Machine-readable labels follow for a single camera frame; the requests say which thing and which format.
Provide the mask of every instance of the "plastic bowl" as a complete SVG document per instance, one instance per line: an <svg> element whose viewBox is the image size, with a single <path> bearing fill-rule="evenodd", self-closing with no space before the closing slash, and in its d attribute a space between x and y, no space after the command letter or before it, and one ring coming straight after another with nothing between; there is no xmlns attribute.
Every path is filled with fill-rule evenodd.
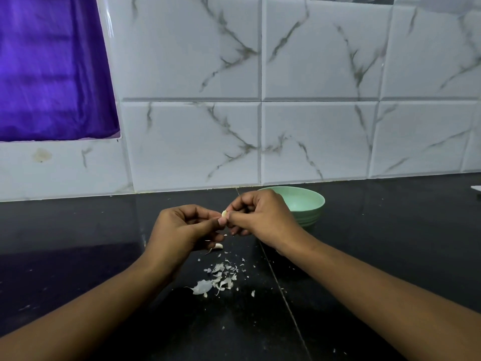
<svg viewBox="0 0 481 361"><path fill-rule="evenodd" d="M315 191L295 186L273 186L260 190L273 190L280 194L287 207L301 227L309 227L321 216L321 208L326 199Z"/></svg>

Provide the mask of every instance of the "forearm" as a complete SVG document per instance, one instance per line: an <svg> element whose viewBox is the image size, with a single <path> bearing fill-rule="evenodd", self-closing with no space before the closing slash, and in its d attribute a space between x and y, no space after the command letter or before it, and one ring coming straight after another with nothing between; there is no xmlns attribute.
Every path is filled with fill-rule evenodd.
<svg viewBox="0 0 481 361"><path fill-rule="evenodd" d="M70 361L85 358L142 305L169 272L141 260L68 304L0 339L2 359Z"/></svg>
<svg viewBox="0 0 481 361"><path fill-rule="evenodd" d="M474 360L481 315L384 273L304 231L281 249L409 360Z"/></svg>

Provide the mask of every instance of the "purple curtain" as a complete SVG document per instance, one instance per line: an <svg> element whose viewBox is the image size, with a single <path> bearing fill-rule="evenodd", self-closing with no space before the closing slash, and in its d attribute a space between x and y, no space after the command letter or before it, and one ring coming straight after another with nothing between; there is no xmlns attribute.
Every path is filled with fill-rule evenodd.
<svg viewBox="0 0 481 361"><path fill-rule="evenodd" d="M0 141L118 131L96 0L0 0Z"/></svg>

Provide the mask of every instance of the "black countertop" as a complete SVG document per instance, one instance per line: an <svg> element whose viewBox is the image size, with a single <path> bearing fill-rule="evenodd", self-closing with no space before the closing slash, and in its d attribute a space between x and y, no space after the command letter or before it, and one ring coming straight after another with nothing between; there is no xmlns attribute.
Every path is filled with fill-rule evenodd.
<svg viewBox="0 0 481 361"><path fill-rule="evenodd" d="M481 312L481 201L470 188L480 183L481 174L466 174L298 186L326 198L315 237ZM0 335L129 266L160 210L195 203L222 211L236 196L219 189L0 204ZM246 269L232 290L204 298L185 288L226 259ZM404 359L285 258L254 237L230 236L222 252L193 253L91 359L106 357Z"/></svg>

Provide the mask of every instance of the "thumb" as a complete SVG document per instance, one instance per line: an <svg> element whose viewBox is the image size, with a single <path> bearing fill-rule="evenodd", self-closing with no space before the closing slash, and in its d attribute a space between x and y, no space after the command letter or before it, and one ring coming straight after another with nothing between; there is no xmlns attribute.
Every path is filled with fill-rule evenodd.
<svg viewBox="0 0 481 361"><path fill-rule="evenodd" d="M230 224L236 225L243 229L247 229L252 232L252 221L254 214L240 213L238 211L230 211L227 213L227 220Z"/></svg>
<svg viewBox="0 0 481 361"><path fill-rule="evenodd" d="M201 223L192 224L190 227L194 230L196 239L199 239L216 230L223 229L225 218L209 219Z"/></svg>

